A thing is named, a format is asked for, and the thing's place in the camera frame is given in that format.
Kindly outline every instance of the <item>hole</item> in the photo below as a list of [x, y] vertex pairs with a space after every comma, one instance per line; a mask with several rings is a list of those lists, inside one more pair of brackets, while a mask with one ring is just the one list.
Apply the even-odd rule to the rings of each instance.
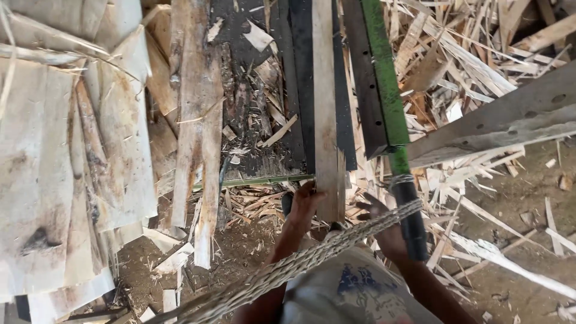
[[557, 95], [554, 98], [552, 98], [552, 103], [553, 104], [561, 103], [564, 99], [566, 99], [566, 95]]
[[526, 114], [524, 114], [524, 117], [526, 117], [526, 118], [534, 118], [536, 116], [538, 116], [538, 113], [536, 111], [532, 111], [532, 110], [530, 110]]

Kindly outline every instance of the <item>gray wooden beam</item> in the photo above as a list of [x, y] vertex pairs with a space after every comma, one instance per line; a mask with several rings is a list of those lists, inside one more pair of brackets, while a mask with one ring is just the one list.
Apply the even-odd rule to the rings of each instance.
[[576, 134], [576, 62], [407, 145], [410, 167]]

